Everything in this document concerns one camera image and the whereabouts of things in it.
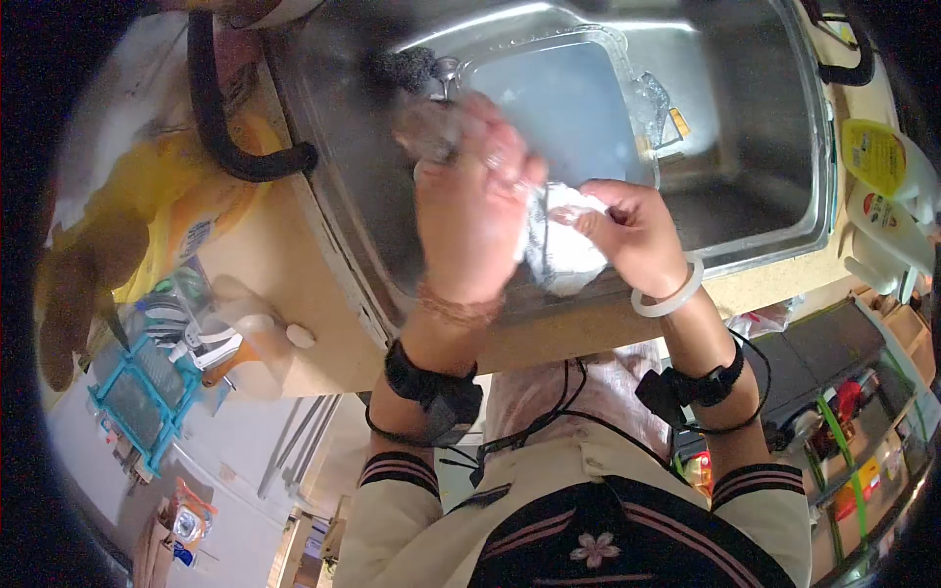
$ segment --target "black pipe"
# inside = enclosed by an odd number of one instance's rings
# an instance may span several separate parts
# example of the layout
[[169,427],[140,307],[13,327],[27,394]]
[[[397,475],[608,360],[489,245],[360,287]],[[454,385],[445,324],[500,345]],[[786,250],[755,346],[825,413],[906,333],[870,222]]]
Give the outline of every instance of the black pipe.
[[215,69],[211,12],[194,10],[189,13],[186,57],[199,139],[223,169],[239,180],[259,183],[310,171],[317,165],[317,149],[310,143],[298,143],[267,155],[252,155],[232,141]]

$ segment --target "dish soap bottle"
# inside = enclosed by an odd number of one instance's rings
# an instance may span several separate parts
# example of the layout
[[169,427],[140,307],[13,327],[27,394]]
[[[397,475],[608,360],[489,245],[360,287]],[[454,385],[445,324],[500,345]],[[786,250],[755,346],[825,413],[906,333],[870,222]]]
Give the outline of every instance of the dish soap bottle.
[[841,126],[843,165],[850,173],[889,199],[918,198],[915,208],[926,211],[926,218],[919,214],[918,220],[931,222],[938,204],[938,178],[918,145],[875,120],[846,119]]
[[850,222],[885,251],[926,276],[933,273],[934,247],[899,204],[857,182],[846,208]]

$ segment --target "sink basin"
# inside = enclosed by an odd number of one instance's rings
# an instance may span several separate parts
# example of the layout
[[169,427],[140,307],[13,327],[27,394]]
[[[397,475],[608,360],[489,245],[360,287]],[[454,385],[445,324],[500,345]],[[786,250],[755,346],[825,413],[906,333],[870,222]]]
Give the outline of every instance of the sink basin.
[[[391,93],[360,72],[368,48],[424,45],[466,61],[545,31],[602,27],[630,76],[650,72],[689,134],[654,152],[686,250],[713,278],[820,249],[830,229],[832,130],[797,8],[780,0],[326,0],[269,33],[269,63],[295,140],[321,152],[310,175],[332,241],[394,333],[423,271],[412,167],[390,132]],[[558,298],[522,264],[501,321],[626,296],[612,269]]]

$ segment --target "white plastic bag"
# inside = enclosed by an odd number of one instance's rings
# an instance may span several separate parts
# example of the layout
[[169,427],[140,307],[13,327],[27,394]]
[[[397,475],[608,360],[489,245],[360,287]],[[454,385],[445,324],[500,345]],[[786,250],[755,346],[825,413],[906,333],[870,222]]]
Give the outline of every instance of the white plastic bag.
[[782,333],[788,328],[797,307],[804,304],[804,295],[766,306],[763,309],[737,314],[726,321],[726,326],[736,333],[752,339],[768,333]]

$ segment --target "pink stripe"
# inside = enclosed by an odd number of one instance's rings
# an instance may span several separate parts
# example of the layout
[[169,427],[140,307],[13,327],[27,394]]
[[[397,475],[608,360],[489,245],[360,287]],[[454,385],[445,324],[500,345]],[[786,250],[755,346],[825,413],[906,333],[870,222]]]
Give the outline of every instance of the pink stripe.
[[785,471],[753,471],[751,473],[746,473],[743,476],[737,476],[723,484],[719,484],[716,488],[714,488],[715,491],[712,492],[712,497],[715,498],[719,496],[720,494],[723,494],[726,491],[726,488],[729,488],[732,485],[736,485],[739,482],[743,482],[745,480],[751,480],[754,478],[764,478],[767,476],[793,480],[794,482],[797,482],[798,484],[800,484],[801,488],[804,487],[804,477],[801,476],[800,474],[788,473]]
[[696,550],[707,554],[710,557],[710,559],[712,559],[715,563],[719,564],[723,569],[726,569],[726,566],[725,566],[725,562],[721,558],[726,558],[727,563],[729,565],[732,565],[736,570],[738,570],[738,572],[750,583],[746,585],[752,585],[752,586],[761,585],[761,582],[758,581],[758,578],[756,578],[750,571],[748,571],[748,569],[744,565],[742,565],[737,559],[735,559],[727,551],[725,551],[724,549],[720,548],[715,543],[710,541],[707,537],[699,534],[696,531],[693,531],[686,525],[670,518],[669,516],[664,516],[656,511],[650,510],[649,508],[645,508],[641,506],[640,504],[634,504],[632,502],[621,502],[621,506],[623,506],[625,510],[631,510],[631,511],[634,511],[635,514],[640,514],[640,515],[652,518],[654,520],[659,520],[665,525],[669,525],[670,527],[673,527],[680,533],[685,533],[686,535],[688,535],[689,539],[683,541],[683,543],[687,543],[688,545],[691,545],[691,546],[698,545],[699,548],[696,548]]
[[407,473],[407,474],[418,476],[419,478],[422,478],[423,480],[428,482],[430,485],[432,485],[432,487],[435,488],[436,490],[438,489],[438,482],[434,478],[429,477],[427,473],[420,471],[420,470],[400,468],[397,466],[389,466],[387,468],[386,467],[369,468],[369,476],[363,476],[359,481],[359,485],[362,485],[362,483],[365,480],[367,480],[370,476],[373,476],[373,475],[376,475],[377,473],[382,473],[385,471],[399,471],[402,473]]
[[375,469],[375,468],[386,468],[386,467],[388,467],[388,466],[402,466],[402,467],[404,467],[404,468],[414,469],[415,471],[420,471],[420,472],[422,472],[422,473],[424,473],[424,474],[426,474],[426,475],[431,475],[431,474],[429,474],[429,472],[428,472],[427,469],[424,469],[424,468],[422,468],[422,467],[419,466],[419,465],[413,464],[413,463],[411,463],[410,461],[406,461],[406,460],[404,460],[404,459],[383,459],[382,461],[377,461],[377,462],[375,462],[374,464],[372,464],[369,468],[365,469],[365,470],[362,472],[362,475],[359,476],[359,478],[360,478],[360,479],[363,479],[363,478],[365,478],[367,475],[371,474],[371,473],[372,473],[372,472],[371,472],[372,469]]
[[652,580],[653,574],[626,574],[622,576],[598,576],[597,578],[576,578],[574,580],[533,580],[536,586],[583,586],[609,581]]
[[792,485],[795,488],[800,488],[801,492],[804,492],[803,480],[800,483],[798,483],[790,478],[780,478],[778,476],[762,476],[760,478],[752,478],[751,480],[742,480],[732,485],[723,486],[718,494],[712,495],[712,502],[715,503],[715,502],[720,501],[722,498],[724,498],[728,494],[731,494],[734,490],[737,490],[739,488],[744,488],[744,487],[747,487],[750,485],[756,485],[756,484],[764,484],[766,482]]
[[519,538],[519,537],[525,535],[525,534],[528,533],[528,532],[538,531],[539,529],[542,529],[543,527],[548,527],[549,525],[554,525],[554,524],[556,524],[556,523],[560,523],[560,522],[566,520],[567,518],[571,518],[571,516],[574,515],[574,514],[575,514],[575,509],[573,508],[572,510],[568,511],[567,513],[562,513],[561,515],[554,516],[554,517],[552,517],[552,518],[546,518],[546,519],[544,519],[544,520],[540,520],[539,522],[533,523],[532,525],[529,525],[528,527],[523,527],[523,528],[520,529],[519,531],[511,532],[510,534],[506,535],[506,536],[505,536],[503,539],[501,539],[500,541],[495,541],[493,544],[487,546],[487,548],[485,549],[485,552],[486,552],[486,551],[491,551],[491,550],[496,549],[496,548],[499,548],[499,547],[501,547],[502,545],[506,544],[507,542],[513,541],[514,539],[517,539],[517,538]]
[[496,549],[491,549],[491,550],[488,551],[486,554],[484,554],[484,555],[481,556],[480,561],[489,559],[489,558],[491,558],[491,557],[493,557],[493,556],[495,556],[495,555],[500,555],[501,553],[504,553],[504,552],[506,552],[506,551],[509,551],[510,549],[515,549],[515,548],[518,548],[518,547],[520,547],[520,546],[526,545],[527,543],[533,543],[533,541],[536,541],[536,540],[538,540],[538,539],[542,539],[543,537],[550,537],[550,536],[552,536],[552,535],[558,534],[558,533],[560,533],[560,532],[562,532],[562,531],[565,530],[565,528],[568,526],[568,523],[569,523],[569,522],[571,522],[571,521],[568,521],[568,520],[567,520],[566,522],[562,523],[561,525],[557,525],[557,526],[555,526],[555,527],[549,527],[548,529],[546,529],[546,530],[544,530],[544,531],[535,532],[535,533],[533,533],[533,534],[531,534],[531,535],[527,535],[527,536],[525,536],[525,537],[523,537],[523,538],[521,538],[521,539],[518,539],[517,541],[514,541],[513,543],[507,543],[506,545],[503,545],[502,547],[499,547],[499,548],[496,548]]
[[[395,467],[402,467],[402,468],[404,468],[404,469],[410,469],[410,470],[414,471],[415,473],[422,475],[422,476],[425,477],[425,478],[431,477],[432,480],[434,480],[434,476],[433,476],[432,474],[428,473],[428,470],[427,470],[427,469],[424,469],[424,468],[422,468],[421,466],[417,466],[417,465],[411,463],[410,461],[405,461],[405,460],[403,460],[403,459],[384,459],[384,460],[382,460],[382,461],[375,462],[375,463],[372,464],[369,468],[367,468],[365,471],[362,472],[362,475],[359,476],[359,479],[360,479],[360,480],[365,480],[367,477],[373,475],[374,470],[375,470],[376,468],[387,468],[387,467],[389,467],[389,466],[395,466]],[[432,484],[434,484],[435,487],[438,487],[438,481],[437,481],[437,480],[434,480],[434,481],[432,482]]]

